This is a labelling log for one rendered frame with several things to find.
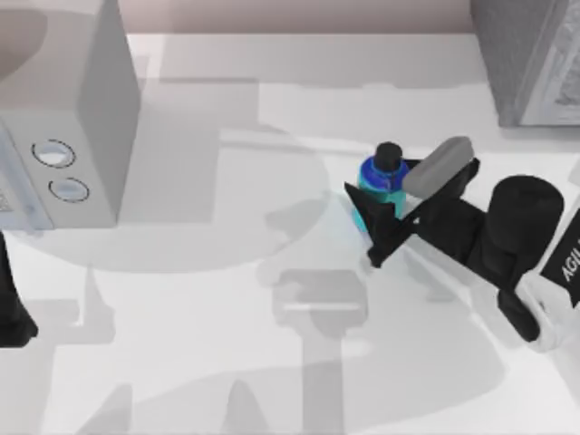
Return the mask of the small round microwave knob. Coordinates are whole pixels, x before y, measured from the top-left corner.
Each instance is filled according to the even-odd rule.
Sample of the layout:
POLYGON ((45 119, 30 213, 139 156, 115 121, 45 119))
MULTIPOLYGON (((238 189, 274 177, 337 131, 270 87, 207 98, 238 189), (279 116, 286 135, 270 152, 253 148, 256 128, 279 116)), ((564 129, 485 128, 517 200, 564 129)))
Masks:
POLYGON ((90 196, 89 187, 75 178, 52 180, 48 189, 57 199, 69 203, 83 202, 90 196))

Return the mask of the large round microwave knob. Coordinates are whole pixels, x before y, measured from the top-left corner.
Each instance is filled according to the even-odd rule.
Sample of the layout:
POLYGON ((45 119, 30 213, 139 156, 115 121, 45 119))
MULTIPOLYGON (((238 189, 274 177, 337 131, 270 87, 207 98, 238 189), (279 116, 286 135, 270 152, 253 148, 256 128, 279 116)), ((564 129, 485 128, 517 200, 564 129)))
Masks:
POLYGON ((34 158, 46 167, 64 169, 76 161, 76 153, 67 143, 49 139, 36 142, 31 147, 34 158))

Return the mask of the pale grey rounded box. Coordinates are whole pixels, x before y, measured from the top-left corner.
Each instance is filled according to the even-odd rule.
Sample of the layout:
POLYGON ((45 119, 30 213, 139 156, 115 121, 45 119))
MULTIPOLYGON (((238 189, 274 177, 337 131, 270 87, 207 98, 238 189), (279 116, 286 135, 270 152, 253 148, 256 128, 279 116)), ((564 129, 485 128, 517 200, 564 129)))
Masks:
POLYGON ((466 136, 448 138, 409 171, 402 181, 402 190, 415 198, 430 198, 474 157, 470 138, 466 136))

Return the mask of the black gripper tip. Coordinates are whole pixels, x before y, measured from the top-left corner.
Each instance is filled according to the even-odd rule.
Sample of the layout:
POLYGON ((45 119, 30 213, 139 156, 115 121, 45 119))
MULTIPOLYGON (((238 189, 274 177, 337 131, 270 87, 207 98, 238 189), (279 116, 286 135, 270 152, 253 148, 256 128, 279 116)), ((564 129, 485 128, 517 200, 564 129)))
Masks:
POLYGON ((25 347, 38 332, 16 290, 5 236, 0 231, 0 348, 25 347))

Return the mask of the blue bottle with black cap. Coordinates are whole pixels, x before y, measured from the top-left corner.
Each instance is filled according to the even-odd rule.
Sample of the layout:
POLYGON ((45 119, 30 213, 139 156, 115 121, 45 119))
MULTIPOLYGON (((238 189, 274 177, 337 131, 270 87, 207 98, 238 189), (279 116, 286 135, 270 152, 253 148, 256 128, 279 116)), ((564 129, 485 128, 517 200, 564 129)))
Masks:
POLYGON ((409 172, 402 148, 394 142, 382 142, 374 154, 361 164, 357 187, 380 203, 392 203, 395 217, 401 218, 406 203, 402 182, 409 172))

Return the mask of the pale microwave oven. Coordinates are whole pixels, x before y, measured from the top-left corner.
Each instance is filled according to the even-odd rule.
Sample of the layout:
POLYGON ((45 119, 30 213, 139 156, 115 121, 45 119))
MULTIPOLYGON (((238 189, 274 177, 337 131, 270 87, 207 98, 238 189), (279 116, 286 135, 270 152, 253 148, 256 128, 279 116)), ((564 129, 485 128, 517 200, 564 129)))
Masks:
POLYGON ((119 0, 0 0, 0 230, 113 227, 140 115, 140 86, 119 0), (34 143, 71 146, 64 169, 34 143), (90 189, 57 199, 52 180, 90 189))

